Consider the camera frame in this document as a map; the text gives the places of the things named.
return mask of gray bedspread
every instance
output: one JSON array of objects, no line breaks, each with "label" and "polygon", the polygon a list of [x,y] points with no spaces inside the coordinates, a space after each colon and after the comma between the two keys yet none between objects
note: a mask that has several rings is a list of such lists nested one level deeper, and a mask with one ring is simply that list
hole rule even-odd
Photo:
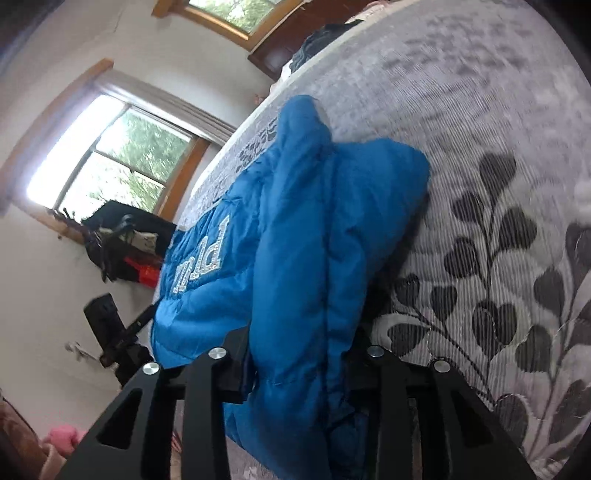
[{"label": "gray bedspread", "polygon": [[591,87],[522,0],[420,0],[355,27],[248,120],[195,191],[191,225],[273,142],[296,94],[335,141],[427,155],[425,208],[379,277],[376,343],[450,359],[553,477],[591,420]]}]

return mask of white wall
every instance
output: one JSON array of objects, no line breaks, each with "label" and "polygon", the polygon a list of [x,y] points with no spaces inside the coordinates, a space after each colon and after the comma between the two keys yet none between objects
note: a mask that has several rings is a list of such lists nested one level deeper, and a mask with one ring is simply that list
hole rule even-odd
[{"label": "white wall", "polygon": [[[271,83],[247,52],[184,18],[150,16],[155,0],[66,0],[0,78],[0,164],[39,113],[98,60],[238,126]],[[110,291],[124,321],[152,291],[103,284],[84,249],[15,207],[0,219],[0,388],[39,434],[86,429],[117,390],[112,374],[78,364],[69,340],[98,353],[82,308]]]},{"label": "white wall", "polygon": [[177,213],[174,216],[174,220],[173,220],[174,223],[178,224],[178,222],[181,218],[181,215],[183,214],[183,210],[193,194],[193,187],[197,183],[197,180],[199,179],[201,174],[205,171],[205,168],[212,162],[212,160],[215,158],[215,156],[218,154],[218,152],[221,149],[222,148],[220,146],[218,146],[216,144],[211,144],[211,145],[209,145],[209,147],[207,148],[207,150],[203,154],[203,158],[201,159],[201,161],[199,162],[199,165],[197,165],[197,168],[195,169],[195,173],[193,174],[193,178],[191,179],[191,182],[189,183],[189,186],[187,187],[187,190],[185,191],[183,198],[181,199],[181,203],[178,205],[178,210],[177,210]]}]

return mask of metal screw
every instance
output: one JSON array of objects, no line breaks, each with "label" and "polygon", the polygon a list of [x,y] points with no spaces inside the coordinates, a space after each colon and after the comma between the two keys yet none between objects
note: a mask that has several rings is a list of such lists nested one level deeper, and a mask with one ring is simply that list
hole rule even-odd
[{"label": "metal screw", "polygon": [[445,360],[437,360],[433,367],[441,374],[446,374],[452,369]]},{"label": "metal screw", "polygon": [[214,360],[220,360],[220,358],[224,358],[226,356],[226,353],[227,352],[224,347],[217,346],[209,351],[209,356]]},{"label": "metal screw", "polygon": [[380,358],[384,355],[384,349],[379,345],[372,345],[368,347],[368,355],[371,358]]},{"label": "metal screw", "polygon": [[158,365],[156,362],[150,362],[142,367],[142,372],[144,372],[146,375],[157,374],[159,370],[160,365]]}]

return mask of puffer jacket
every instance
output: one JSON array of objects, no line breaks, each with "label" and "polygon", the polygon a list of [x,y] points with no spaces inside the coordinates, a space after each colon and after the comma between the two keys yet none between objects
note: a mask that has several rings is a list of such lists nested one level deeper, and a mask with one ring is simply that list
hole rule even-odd
[{"label": "puffer jacket", "polygon": [[407,145],[333,143],[297,96],[273,145],[173,237],[155,357],[187,364],[250,323],[257,381],[245,404],[225,405],[226,434],[283,480],[361,477],[365,418],[345,400],[342,356],[428,176]]}]

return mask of black metal bracket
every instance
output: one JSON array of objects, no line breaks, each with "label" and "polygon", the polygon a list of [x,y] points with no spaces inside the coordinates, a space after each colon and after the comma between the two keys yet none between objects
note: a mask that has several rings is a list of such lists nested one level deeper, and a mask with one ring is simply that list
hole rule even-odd
[{"label": "black metal bracket", "polygon": [[144,365],[90,428],[58,480],[164,480],[170,477],[177,400],[185,399],[183,478],[230,480],[223,403],[242,403],[254,375],[248,327],[190,365]]},{"label": "black metal bracket", "polygon": [[[418,463],[423,480],[536,479],[495,415],[447,361],[407,364],[360,337],[348,360],[350,400],[371,413],[368,478],[413,480]],[[419,452],[413,450],[417,419]]]},{"label": "black metal bracket", "polygon": [[[223,403],[254,384],[248,327],[190,365],[145,364],[92,426],[57,480],[167,480],[176,401],[185,399],[184,480],[230,480]],[[367,480],[535,480],[498,419],[445,359],[407,364],[358,335],[347,357],[352,405],[369,413]],[[413,436],[420,435],[420,448]],[[590,433],[556,477],[586,478]]]}]

